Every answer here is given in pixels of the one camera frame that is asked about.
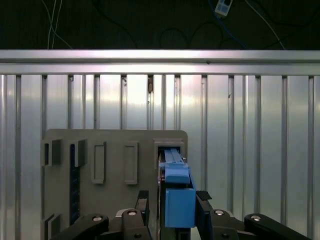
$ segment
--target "cable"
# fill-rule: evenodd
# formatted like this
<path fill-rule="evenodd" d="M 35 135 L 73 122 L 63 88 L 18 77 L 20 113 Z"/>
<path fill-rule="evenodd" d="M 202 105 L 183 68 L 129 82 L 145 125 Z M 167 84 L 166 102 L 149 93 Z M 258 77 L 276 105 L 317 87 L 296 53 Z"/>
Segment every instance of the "cable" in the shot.
<path fill-rule="evenodd" d="M 163 49 L 163 46 L 162 46 L 162 38 L 164 36 L 164 34 L 168 31 L 176 31 L 178 33 L 180 33 L 180 35 L 183 37 L 184 41 L 185 41 L 185 48 L 187 49 L 188 46 L 189 46 L 189 41 L 188 41 L 188 38 L 186 37 L 186 35 L 178 28 L 175 28 L 175 27 L 169 27 L 165 30 L 163 30 L 160 34 L 160 37 L 159 37 L 159 46 L 161 49 Z"/>
<path fill-rule="evenodd" d="M 61 10 L 61 6 L 62 6 L 62 1 L 60 1 L 60 7 L 59 7 L 59 11 L 58 11 L 58 15 L 56 16 L 56 22 L 55 22 L 55 32 L 57 32 L 57 28 L 58 28 L 58 22 L 59 22 L 59 15 L 60 15 L 60 10 Z M 53 39 L 52 39 L 52 46 L 51 49 L 54 49 L 54 45 L 55 45 L 55 35 L 53 35 Z"/>
<path fill-rule="evenodd" d="M 138 48 L 138 44 L 135 41 L 134 37 L 130 34 L 130 32 L 124 27 L 122 26 L 120 23 L 116 22 L 115 20 L 111 19 L 110 17 L 108 17 L 107 15 L 105 15 L 100 9 L 99 9 L 99 4 L 100 4 L 101 0 L 97 0 L 96 3 L 94 3 L 94 0 L 91 0 L 92 5 L 94 6 L 94 8 L 97 10 L 97 12 L 103 16 L 106 20 L 108 20 L 110 23 L 118 26 L 119 28 L 121 28 L 124 32 L 126 32 L 126 34 L 130 37 L 130 39 L 132 40 L 134 47 L 137 49 Z"/>
<path fill-rule="evenodd" d="M 272 26 L 267 22 L 267 20 L 264 19 L 264 17 L 248 2 L 248 0 L 244 0 L 245 3 L 267 24 L 267 26 L 270 28 L 270 30 L 273 32 L 276 39 L 278 39 L 279 44 L 283 48 L 283 50 L 286 50 L 285 46 L 282 44 L 281 40 L 279 39 L 278 35 L 276 34 L 275 30 L 272 28 Z"/>
<path fill-rule="evenodd" d="M 46 3 L 44 2 L 44 0 L 41 0 L 41 2 L 43 3 L 43 5 L 44 5 L 44 7 L 45 7 L 45 9 L 46 9 L 46 13 L 48 14 L 49 22 L 50 22 L 50 27 L 51 27 L 52 32 L 53 32 L 54 35 L 56 35 L 56 37 L 57 37 L 58 39 L 60 39 L 65 45 L 67 45 L 70 49 L 72 49 L 72 47 L 71 47 L 62 37 L 60 37 L 60 36 L 56 33 L 56 31 L 54 30 L 54 27 L 52 26 L 52 21 L 51 21 L 51 18 L 50 18 L 50 13 L 49 13 L 48 7 L 47 7 Z"/>
<path fill-rule="evenodd" d="M 309 25 L 312 21 L 312 19 L 315 17 L 315 15 L 317 14 L 317 12 L 320 10 L 320 5 L 315 9 L 314 13 L 312 14 L 311 18 L 303 24 L 298 24 L 298 23 L 287 23 L 287 22 L 279 22 L 274 20 L 271 15 L 269 14 L 269 12 L 266 10 L 266 8 L 258 1 L 256 0 L 251 0 L 252 2 L 254 2 L 255 4 L 257 4 L 261 10 L 264 12 L 264 14 L 270 19 L 270 21 L 275 24 L 275 25 L 279 25 L 279 26 L 285 26 L 285 27 L 296 27 L 296 28 L 301 28 L 301 27 L 305 27 L 307 25 Z"/>
<path fill-rule="evenodd" d="M 320 16 L 317 17 L 317 18 L 315 18 L 314 20 L 312 20 L 308 25 L 303 26 L 303 27 L 299 28 L 298 30 L 289 33 L 288 35 L 284 36 L 284 37 L 281 38 L 280 40 L 283 41 L 283 40 L 285 40 L 285 39 L 287 39 L 287 38 L 290 38 L 291 36 L 295 35 L 295 34 L 298 33 L 299 31 L 303 30 L 304 28 L 310 26 L 312 23 L 316 22 L 318 19 L 320 19 Z M 273 43 L 271 43 L 271 44 L 269 44 L 269 45 L 264 46 L 264 47 L 262 48 L 262 50 L 268 49 L 269 47 L 272 47 L 273 45 L 275 45 L 275 44 L 277 44 L 277 43 L 279 43 L 278 40 L 275 41 L 275 42 L 273 42 Z"/>
<path fill-rule="evenodd" d="M 190 38 L 190 41 L 189 41 L 189 48 L 191 48 L 191 43 L 192 43 L 192 40 L 194 39 L 196 33 L 197 33 L 203 26 L 208 25 L 208 24 L 214 25 L 214 26 L 219 30 L 219 33 L 220 33 L 221 38 L 220 38 L 220 43 L 219 43 L 218 47 L 221 45 L 221 41 L 222 41 L 222 39 L 223 39 L 223 37 L 224 37 L 224 33 L 222 32 L 221 27 L 220 27 L 218 24 L 216 24 L 215 22 L 213 22 L 213 21 L 205 21 L 205 22 L 201 23 L 201 24 L 194 30 L 194 32 L 192 33 L 191 38 Z"/>
<path fill-rule="evenodd" d="M 220 45 L 219 45 L 219 47 L 218 47 L 218 49 L 222 49 L 222 45 L 224 44 L 224 43 L 226 43 L 226 42 L 229 42 L 229 41 L 234 41 L 234 39 L 232 38 L 232 37 L 228 37 L 228 38 L 225 38 L 225 39 L 223 39 L 221 42 L 220 42 Z"/>
<path fill-rule="evenodd" d="M 54 22 L 54 16 L 55 16 L 55 10 L 56 10 L 56 3 L 57 3 L 57 0 L 54 0 L 54 4 L 53 4 L 53 9 L 52 9 L 52 17 L 51 17 L 51 22 L 53 23 Z M 49 28 L 49 33 L 48 33 L 48 43 L 47 43 L 47 49 L 50 48 L 50 34 L 51 34 L 51 27 Z"/>
<path fill-rule="evenodd" d="M 235 36 L 232 35 L 232 33 L 227 29 L 227 27 L 224 25 L 224 23 L 220 20 L 219 17 L 217 17 L 216 13 L 215 13 L 215 9 L 212 6 L 212 3 L 210 0 L 208 0 L 208 3 L 210 5 L 210 8 L 212 10 L 213 15 L 215 16 L 215 18 L 217 19 L 217 21 L 220 23 L 220 25 L 223 27 L 223 29 L 226 31 L 226 33 L 233 38 L 234 40 L 236 40 L 244 49 L 247 49 L 246 45 L 244 45 L 244 43 L 242 41 L 240 41 L 238 38 L 236 38 Z"/>

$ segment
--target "gray plastic board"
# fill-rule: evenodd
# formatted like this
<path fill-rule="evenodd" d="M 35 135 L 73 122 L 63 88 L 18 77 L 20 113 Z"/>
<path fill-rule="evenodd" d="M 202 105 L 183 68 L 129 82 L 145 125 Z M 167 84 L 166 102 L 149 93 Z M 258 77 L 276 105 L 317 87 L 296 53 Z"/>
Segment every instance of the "gray plastic board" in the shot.
<path fill-rule="evenodd" d="M 149 228 L 156 234 L 158 148 L 180 147 L 178 130 L 50 129 L 41 143 L 41 240 L 69 227 L 79 216 L 107 215 L 134 208 L 140 190 L 149 191 Z"/>

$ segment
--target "blue rectangular part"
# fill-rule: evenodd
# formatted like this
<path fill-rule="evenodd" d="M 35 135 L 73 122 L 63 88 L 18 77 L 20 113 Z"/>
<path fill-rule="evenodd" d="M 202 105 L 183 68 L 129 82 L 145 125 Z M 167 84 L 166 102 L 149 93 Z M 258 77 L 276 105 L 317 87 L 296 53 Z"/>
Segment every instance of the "blue rectangular part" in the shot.
<path fill-rule="evenodd" d="M 165 191 L 166 228 L 194 228 L 196 224 L 196 190 L 168 188 Z"/>
<path fill-rule="evenodd" d="M 189 166 L 175 148 L 164 150 L 164 181 L 173 184 L 189 184 Z"/>

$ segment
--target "black strip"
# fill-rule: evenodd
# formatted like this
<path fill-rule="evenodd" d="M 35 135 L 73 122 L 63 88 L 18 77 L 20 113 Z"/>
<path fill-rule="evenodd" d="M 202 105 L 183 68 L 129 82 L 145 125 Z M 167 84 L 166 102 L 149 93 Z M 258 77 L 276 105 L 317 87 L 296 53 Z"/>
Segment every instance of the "black strip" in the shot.
<path fill-rule="evenodd" d="M 70 145 L 70 226 L 80 217 L 80 168 L 75 167 L 75 145 Z"/>

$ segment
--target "metal bolt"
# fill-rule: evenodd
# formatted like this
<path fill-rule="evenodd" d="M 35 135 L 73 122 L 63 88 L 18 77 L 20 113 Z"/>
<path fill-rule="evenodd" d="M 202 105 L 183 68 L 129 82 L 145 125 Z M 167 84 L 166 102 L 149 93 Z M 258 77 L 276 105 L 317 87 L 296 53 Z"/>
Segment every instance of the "metal bolt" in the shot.
<path fill-rule="evenodd" d="M 94 222 L 99 222 L 102 220 L 102 217 L 100 216 L 95 216 L 93 219 L 92 219 Z"/>
<path fill-rule="evenodd" d="M 251 216 L 251 218 L 257 222 L 259 222 L 261 220 L 261 218 L 259 216 L 253 215 Z"/>
<path fill-rule="evenodd" d="M 220 210 L 217 210 L 214 213 L 217 214 L 218 216 L 222 216 L 223 214 L 225 214 L 223 211 L 220 211 Z"/>
<path fill-rule="evenodd" d="M 137 212 L 136 212 L 136 211 L 128 211 L 128 214 L 129 214 L 130 216 L 134 216 L 134 215 L 137 214 Z"/>

